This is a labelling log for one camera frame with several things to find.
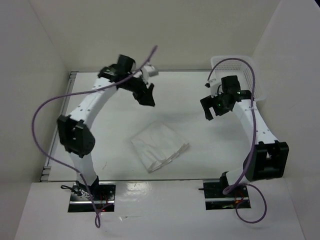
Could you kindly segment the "white pleated skirt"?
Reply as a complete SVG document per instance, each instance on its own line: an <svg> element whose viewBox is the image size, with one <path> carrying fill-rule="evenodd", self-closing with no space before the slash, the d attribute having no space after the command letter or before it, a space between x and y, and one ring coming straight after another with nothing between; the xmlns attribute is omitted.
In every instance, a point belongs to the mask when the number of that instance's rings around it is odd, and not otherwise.
<svg viewBox="0 0 320 240"><path fill-rule="evenodd" d="M148 173L161 169L190 147L186 138L160 121L136 133L130 142Z"/></svg>

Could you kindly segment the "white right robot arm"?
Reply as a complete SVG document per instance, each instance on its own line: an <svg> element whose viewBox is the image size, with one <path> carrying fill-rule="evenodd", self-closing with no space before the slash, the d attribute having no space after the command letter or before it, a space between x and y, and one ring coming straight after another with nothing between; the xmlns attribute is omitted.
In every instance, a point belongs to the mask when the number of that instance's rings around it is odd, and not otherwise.
<svg viewBox="0 0 320 240"><path fill-rule="evenodd" d="M205 86L211 93L200 101L205 118L211 121L214 117L235 114L250 143L242 166L222 173L219 192L229 197L241 184L281 178L289 146L278 140L262 118L253 95L254 86L242 89L236 75L225 76L220 82L209 80Z"/></svg>

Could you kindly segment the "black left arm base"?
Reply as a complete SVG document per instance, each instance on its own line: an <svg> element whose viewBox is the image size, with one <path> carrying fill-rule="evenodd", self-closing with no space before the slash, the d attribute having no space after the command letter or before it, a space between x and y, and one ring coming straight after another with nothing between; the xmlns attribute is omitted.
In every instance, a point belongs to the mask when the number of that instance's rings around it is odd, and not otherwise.
<svg viewBox="0 0 320 240"><path fill-rule="evenodd" d="M61 185L61 189L70 191L70 199L68 204L69 213L89 213L94 212L94 207L90 200L89 194L80 189L75 183L72 186ZM114 212L116 185L101 184L97 192L92 196L94 205L97 210L104 212Z"/></svg>

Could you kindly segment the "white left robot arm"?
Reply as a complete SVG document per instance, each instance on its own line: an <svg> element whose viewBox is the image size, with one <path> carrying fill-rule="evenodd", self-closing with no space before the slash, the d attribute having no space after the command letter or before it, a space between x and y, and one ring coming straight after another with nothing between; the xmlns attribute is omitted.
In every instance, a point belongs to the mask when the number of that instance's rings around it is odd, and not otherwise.
<svg viewBox="0 0 320 240"><path fill-rule="evenodd" d="M142 106L155 106L154 84L148 83L148 79L159 72L147 63L134 74L135 64L133 58L119 55L117 63L100 70L92 87L93 92L85 96L68 115L62 114L57 119L59 141L77 169L77 187L88 200L97 198L102 192L91 154L96 143L91 127L100 110L118 89L131 92Z"/></svg>

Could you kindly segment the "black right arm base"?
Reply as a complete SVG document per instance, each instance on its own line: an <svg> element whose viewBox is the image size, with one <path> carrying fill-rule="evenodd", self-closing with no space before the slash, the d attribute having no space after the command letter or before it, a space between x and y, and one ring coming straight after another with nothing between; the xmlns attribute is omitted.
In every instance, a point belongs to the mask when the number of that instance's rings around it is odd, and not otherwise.
<svg viewBox="0 0 320 240"><path fill-rule="evenodd" d="M249 193L245 186L237 187L231 193L223 194L223 187L219 180L203 181L198 189L204 195L206 210L231 210L238 204L239 209L250 209Z"/></svg>

